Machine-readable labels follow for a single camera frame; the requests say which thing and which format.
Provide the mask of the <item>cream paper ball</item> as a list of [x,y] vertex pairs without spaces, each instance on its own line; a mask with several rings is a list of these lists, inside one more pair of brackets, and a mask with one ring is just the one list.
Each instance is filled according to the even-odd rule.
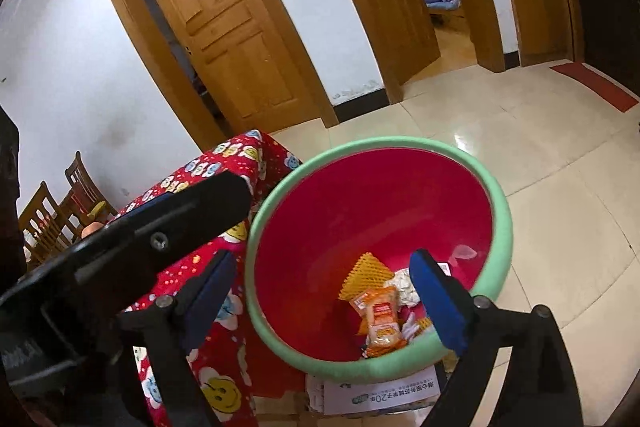
[[413,286],[408,268],[396,271],[388,283],[396,288],[399,306],[414,308],[420,303],[420,296]]

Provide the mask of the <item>red apple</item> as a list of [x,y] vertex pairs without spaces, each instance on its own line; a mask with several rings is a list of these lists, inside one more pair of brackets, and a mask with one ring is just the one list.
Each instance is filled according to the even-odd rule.
[[102,222],[92,222],[90,223],[90,225],[87,225],[85,228],[82,229],[80,237],[82,239],[85,239],[87,236],[93,233],[96,233],[97,231],[100,231],[103,227],[104,227],[104,224]]

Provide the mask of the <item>yellow foam fruit net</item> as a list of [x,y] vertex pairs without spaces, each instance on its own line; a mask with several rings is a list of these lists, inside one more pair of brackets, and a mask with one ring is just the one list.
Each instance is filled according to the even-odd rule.
[[394,275],[377,257],[371,253],[363,254],[343,281],[338,299],[349,301],[365,291],[381,288]]

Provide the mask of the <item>cardboard box under bin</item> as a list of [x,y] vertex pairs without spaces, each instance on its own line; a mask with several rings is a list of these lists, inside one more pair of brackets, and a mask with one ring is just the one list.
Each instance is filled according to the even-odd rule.
[[311,410],[323,416],[366,416],[430,407],[439,398],[441,381],[442,366],[435,364],[378,384],[334,383],[307,375],[306,392]]

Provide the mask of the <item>wooden wall cabinet panel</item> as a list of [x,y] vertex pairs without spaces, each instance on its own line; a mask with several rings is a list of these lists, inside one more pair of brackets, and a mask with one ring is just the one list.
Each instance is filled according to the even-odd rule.
[[573,52],[567,0],[511,0],[523,67],[567,58]]

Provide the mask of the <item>red door mat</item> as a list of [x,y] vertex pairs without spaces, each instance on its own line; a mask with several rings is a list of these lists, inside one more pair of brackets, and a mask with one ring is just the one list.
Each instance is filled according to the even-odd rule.
[[612,80],[608,80],[582,63],[570,62],[552,66],[551,69],[582,84],[620,113],[627,113],[639,104],[636,98],[618,87]]

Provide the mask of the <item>orange snack packet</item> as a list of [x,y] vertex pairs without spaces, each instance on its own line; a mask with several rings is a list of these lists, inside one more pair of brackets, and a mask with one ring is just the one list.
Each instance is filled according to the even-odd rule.
[[394,285],[368,289],[349,301],[361,317],[359,335],[365,335],[361,356],[373,359],[407,346],[398,315],[398,290]]

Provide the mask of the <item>red green trash bin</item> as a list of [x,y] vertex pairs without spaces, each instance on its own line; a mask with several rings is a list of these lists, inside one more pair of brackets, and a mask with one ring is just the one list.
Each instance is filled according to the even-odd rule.
[[509,273],[506,195],[475,157],[411,136],[350,142],[304,162],[262,203],[246,245],[253,329],[280,360],[330,381],[370,384],[419,372],[445,347],[426,333],[363,359],[352,306],[338,297],[357,260],[393,271],[425,249],[472,294],[496,298]]

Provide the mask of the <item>closed wooden door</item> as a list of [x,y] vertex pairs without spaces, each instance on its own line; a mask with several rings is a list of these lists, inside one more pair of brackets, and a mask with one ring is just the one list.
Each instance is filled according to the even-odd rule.
[[195,72],[236,131],[319,116],[262,0],[156,0]]

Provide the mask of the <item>wooden chair near table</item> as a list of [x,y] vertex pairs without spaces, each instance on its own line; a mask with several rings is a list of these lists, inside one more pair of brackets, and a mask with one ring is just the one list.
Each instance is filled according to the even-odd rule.
[[44,181],[22,210],[18,222],[24,235],[26,261],[33,267],[66,251],[77,236],[68,214],[55,202]]

